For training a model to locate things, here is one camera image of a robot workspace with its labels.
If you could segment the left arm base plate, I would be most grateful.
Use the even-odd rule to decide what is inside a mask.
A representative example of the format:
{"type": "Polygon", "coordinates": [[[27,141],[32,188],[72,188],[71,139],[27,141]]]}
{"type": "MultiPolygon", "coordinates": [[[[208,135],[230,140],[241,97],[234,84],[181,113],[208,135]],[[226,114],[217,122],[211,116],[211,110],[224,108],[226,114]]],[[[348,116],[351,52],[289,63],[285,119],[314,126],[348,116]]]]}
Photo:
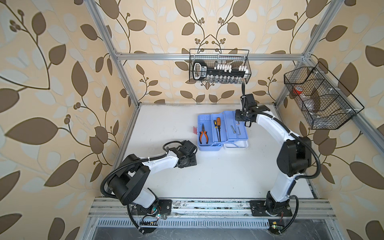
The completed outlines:
{"type": "Polygon", "coordinates": [[[156,199],[155,202],[148,208],[141,205],[133,205],[131,210],[134,215],[149,216],[149,215],[169,215],[172,211],[173,201],[170,199],[156,199]]]}

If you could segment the orange wooden handled screwdriver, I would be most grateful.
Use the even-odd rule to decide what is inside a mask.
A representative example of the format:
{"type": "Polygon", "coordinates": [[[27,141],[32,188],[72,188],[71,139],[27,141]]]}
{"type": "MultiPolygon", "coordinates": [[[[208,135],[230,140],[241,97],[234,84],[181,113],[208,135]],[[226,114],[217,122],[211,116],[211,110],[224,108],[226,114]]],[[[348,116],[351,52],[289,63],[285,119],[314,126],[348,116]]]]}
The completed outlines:
{"type": "Polygon", "coordinates": [[[221,119],[220,119],[220,117],[218,117],[218,118],[216,119],[216,121],[217,121],[217,125],[218,125],[220,141],[221,141],[221,134],[220,134],[220,130],[221,130],[221,119]]]}

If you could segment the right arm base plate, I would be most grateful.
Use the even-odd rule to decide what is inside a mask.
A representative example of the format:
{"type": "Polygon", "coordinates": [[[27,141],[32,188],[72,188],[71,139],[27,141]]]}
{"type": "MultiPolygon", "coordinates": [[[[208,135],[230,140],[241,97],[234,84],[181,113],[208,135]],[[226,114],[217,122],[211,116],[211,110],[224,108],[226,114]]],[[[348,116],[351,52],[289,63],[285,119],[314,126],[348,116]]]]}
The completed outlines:
{"type": "Polygon", "coordinates": [[[272,200],[250,201],[250,208],[253,217],[292,217],[293,213],[289,206],[289,200],[275,202],[272,200]]]}

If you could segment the white blue plastic toolbox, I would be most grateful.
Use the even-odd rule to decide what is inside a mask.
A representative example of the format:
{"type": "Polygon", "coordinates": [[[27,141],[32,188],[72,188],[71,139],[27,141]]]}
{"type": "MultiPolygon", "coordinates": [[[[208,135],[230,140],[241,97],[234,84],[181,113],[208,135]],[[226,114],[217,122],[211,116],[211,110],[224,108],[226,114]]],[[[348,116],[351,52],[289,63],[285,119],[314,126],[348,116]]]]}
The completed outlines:
{"type": "Polygon", "coordinates": [[[221,148],[225,149],[246,149],[249,146],[248,133],[246,126],[243,122],[235,120],[234,111],[224,111],[219,114],[203,114],[198,116],[198,148],[200,151],[219,151],[221,148]],[[221,141],[217,140],[217,133],[214,126],[214,120],[218,117],[221,119],[221,141]],[[207,145],[201,145],[199,142],[199,135],[202,124],[205,125],[209,137],[207,145]],[[236,134],[233,133],[231,125],[236,128],[236,134]],[[238,135],[238,126],[241,130],[241,135],[238,135]]]}

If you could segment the black socket set holder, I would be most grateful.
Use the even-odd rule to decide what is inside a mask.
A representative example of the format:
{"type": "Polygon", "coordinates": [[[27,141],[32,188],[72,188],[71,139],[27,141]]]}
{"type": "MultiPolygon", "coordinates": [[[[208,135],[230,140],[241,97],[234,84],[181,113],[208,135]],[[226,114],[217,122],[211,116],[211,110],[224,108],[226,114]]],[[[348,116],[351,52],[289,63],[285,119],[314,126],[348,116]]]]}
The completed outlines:
{"type": "Polygon", "coordinates": [[[251,71],[246,66],[233,68],[232,65],[220,65],[217,61],[210,63],[204,60],[194,60],[190,64],[190,78],[196,81],[217,81],[227,83],[247,83],[251,77],[251,71]]]}

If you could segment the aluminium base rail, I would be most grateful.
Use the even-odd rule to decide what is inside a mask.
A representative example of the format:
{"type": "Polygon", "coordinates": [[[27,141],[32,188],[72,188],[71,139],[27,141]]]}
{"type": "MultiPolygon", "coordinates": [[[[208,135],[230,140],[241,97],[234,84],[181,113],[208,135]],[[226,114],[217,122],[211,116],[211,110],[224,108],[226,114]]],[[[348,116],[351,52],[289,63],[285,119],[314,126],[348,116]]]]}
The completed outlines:
{"type": "MultiPolygon", "coordinates": [[[[198,219],[283,219],[290,217],[253,217],[250,201],[262,199],[225,199],[225,198],[173,198],[172,211],[163,218],[198,218],[198,219]]],[[[290,200],[292,213],[296,210],[295,200],[290,200]]],[[[127,217],[127,207],[120,201],[109,198],[95,198],[88,214],[89,217],[127,217]]],[[[298,220],[335,220],[336,214],[328,200],[300,199],[297,213],[298,220]]]]}

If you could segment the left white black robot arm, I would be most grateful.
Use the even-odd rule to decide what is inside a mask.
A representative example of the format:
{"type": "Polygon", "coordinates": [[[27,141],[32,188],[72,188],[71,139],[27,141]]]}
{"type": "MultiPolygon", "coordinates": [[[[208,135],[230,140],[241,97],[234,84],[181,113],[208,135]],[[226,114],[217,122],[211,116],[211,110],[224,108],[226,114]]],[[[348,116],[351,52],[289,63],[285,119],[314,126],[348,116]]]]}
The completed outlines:
{"type": "Polygon", "coordinates": [[[153,232],[162,216],[172,211],[172,200],[161,200],[144,185],[150,176],[166,169],[197,165],[198,148],[192,142],[171,141],[163,145],[164,154],[148,158],[128,155],[102,181],[100,191],[127,207],[129,218],[143,235],[153,232]]]}

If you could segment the aluminium frame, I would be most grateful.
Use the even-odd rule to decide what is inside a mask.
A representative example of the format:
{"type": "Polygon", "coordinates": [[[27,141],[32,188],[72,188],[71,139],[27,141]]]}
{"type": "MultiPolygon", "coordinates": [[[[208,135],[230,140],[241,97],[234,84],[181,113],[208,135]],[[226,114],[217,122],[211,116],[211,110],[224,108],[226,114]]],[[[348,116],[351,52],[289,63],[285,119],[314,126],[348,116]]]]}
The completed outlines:
{"type": "Polygon", "coordinates": [[[175,60],[189,72],[188,83],[207,85],[245,85],[256,74],[250,62],[290,61],[294,69],[284,76],[285,90],[276,106],[294,99],[309,127],[321,134],[337,130],[353,120],[361,133],[378,149],[384,150],[384,127],[373,126],[373,116],[383,117],[383,110],[364,103],[361,95],[368,90],[371,98],[384,105],[384,3],[383,1],[307,1],[301,14],[293,19],[279,19],[276,32],[291,32],[295,39],[310,19],[320,16],[313,25],[306,48],[297,54],[291,49],[272,53],[251,53],[248,49],[224,47],[219,35],[203,33],[196,47],[181,54],[124,52],[113,43],[113,33],[104,16],[120,25],[127,38],[132,31],[142,31],[145,24],[122,15],[119,1],[87,1],[91,16],[101,31],[107,48],[118,63],[124,83],[129,83],[124,70],[126,61],[175,60]]]}

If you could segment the red capped clear bottle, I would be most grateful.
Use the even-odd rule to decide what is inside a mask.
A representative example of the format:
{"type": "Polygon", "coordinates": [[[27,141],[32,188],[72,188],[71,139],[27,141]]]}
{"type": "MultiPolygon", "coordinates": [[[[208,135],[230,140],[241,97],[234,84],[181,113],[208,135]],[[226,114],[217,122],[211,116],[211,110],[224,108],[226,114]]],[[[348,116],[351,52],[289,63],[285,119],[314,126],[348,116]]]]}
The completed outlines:
{"type": "Polygon", "coordinates": [[[309,97],[304,94],[304,89],[300,86],[293,87],[293,96],[299,97],[302,101],[306,101],[309,99],[309,97]]]}

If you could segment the orange handled pliers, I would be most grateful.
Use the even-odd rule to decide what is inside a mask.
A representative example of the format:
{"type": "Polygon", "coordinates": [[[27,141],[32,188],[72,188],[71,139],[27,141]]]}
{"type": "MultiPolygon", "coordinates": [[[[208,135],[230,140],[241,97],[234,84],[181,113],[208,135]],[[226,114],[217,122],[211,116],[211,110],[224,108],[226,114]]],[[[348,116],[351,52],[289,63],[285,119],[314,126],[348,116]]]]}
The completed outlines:
{"type": "Polygon", "coordinates": [[[203,145],[203,144],[207,145],[209,143],[208,133],[206,131],[204,124],[202,124],[202,126],[201,126],[201,131],[200,131],[200,135],[199,135],[199,142],[201,145],[203,145]]]}

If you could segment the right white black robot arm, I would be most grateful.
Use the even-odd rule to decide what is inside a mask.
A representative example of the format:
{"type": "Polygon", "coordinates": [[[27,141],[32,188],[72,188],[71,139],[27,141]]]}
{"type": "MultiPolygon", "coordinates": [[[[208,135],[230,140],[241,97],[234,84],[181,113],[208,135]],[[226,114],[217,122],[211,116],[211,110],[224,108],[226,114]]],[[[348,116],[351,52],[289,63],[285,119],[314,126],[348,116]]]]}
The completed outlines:
{"type": "Polygon", "coordinates": [[[269,232],[282,235],[292,225],[299,211],[299,198],[292,190],[300,179],[315,179],[321,173],[320,158],[312,148],[308,137],[300,137],[284,125],[265,105],[258,105],[252,94],[245,94],[246,84],[242,84],[242,108],[236,110],[235,119],[238,122],[257,123],[263,127],[281,146],[277,157],[280,170],[273,188],[268,191],[266,201],[259,210],[269,216],[280,216],[290,207],[290,199],[296,202],[295,212],[291,220],[284,226],[272,224],[269,232]]]}

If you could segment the yellow black handled screwdriver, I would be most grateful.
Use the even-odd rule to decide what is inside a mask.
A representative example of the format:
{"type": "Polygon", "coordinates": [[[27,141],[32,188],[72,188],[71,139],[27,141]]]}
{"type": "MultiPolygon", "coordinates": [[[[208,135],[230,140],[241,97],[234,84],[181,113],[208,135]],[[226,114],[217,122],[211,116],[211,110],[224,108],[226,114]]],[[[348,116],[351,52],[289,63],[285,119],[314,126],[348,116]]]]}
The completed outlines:
{"type": "Polygon", "coordinates": [[[217,125],[217,121],[214,120],[214,126],[215,126],[215,130],[216,130],[216,133],[217,133],[217,140],[218,142],[220,141],[220,136],[219,136],[219,130],[218,130],[218,125],[217,125]]]}

